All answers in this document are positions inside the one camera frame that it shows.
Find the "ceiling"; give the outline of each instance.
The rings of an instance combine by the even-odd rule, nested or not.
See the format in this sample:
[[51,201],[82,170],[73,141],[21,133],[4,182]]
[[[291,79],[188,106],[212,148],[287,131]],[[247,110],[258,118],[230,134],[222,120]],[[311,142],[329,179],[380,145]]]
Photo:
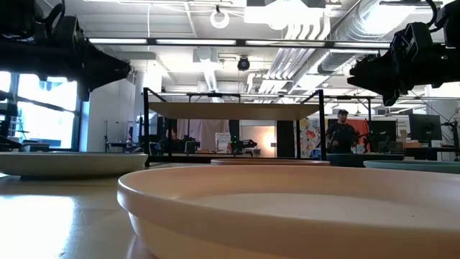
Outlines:
[[[37,0],[45,12],[51,10],[60,0]],[[343,0],[341,6],[336,6],[331,11],[331,23],[333,24],[353,5],[355,0]],[[67,15],[76,15],[87,37],[187,37],[187,38],[246,38],[246,39],[280,39],[286,35],[287,30],[274,30],[267,24],[244,23],[240,17],[244,13],[246,1],[234,1],[232,7],[225,4],[221,7],[230,10],[235,15],[230,15],[229,25],[224,29],[217,29],[210,23],[211,12],[214,6],[196,6],[196,2],[185,4],[118,4],[116,2],[97,2],[84,0],[67,0]],[[405,24],[414,21],[428,21],[431,13],[427,9],[419,9],[393,32],[388,33],[382,40],[391,40],[395,31],[403,29]],[[434,40],[442,41],[442,31],[436,33]],[[204,81],[202,71],[193,64],[193,50],[195,47],[158,47],[158,46],[103,46],[107,53],[141,53],[147,55],[154,53],[161,64],[168,71],[163,77],[162,85],[168,91],[177,91],[182,86],[197,85],[198,81]],[[247,82],[247,76],[259,69],[269,69],[272,61],[276,58],[278,49],[258,47],[217,47],[222,68],[215,72],[216,80]],[[239,56],[245,55],[251,61],[252,70],[239,72],[236,68]],[[138,70],[145,69],[147,59],[136,58],[132,65]],[[355,86],[346,83],[349,66],[345,67],[339,75],[332,76],[326,83],[328,89],[336,89],[337,94],[356,91]],[[423,94],[423,88],[416,88],[417,93]]]

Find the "black t-shirt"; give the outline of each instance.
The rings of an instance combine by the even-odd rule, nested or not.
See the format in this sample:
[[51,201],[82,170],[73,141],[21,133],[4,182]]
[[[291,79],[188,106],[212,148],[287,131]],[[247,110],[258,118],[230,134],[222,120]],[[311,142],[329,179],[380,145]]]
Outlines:
[[356,140],[356,131],[347,123],[334,123],[326,131],[326,136],[331,141],[337,141],[337,146],[331,146],[331,153],[350,153],[351,146]]

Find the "computer monitor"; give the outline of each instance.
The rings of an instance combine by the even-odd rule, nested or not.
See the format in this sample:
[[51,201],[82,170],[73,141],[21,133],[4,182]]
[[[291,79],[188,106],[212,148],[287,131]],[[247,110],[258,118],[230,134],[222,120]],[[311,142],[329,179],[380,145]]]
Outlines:
[[409,115],[410,139],[420,141],[442,140],[441,119],[438,115]]

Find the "beige plate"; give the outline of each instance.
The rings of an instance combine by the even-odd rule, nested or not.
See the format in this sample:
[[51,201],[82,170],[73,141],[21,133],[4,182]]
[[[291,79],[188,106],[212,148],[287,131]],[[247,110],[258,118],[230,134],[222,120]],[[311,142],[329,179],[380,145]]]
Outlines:
[[328,161],[269,159],[269,158],[222,158],[211,160],[211,165],[316,165],[327,166]]
[[119,175],[143,169],[147,157],[140,153],[0,153],[0,173],[33,177]]
[[140,171],[119,203],[159,258],[460,258],[460,176],[276,165]]

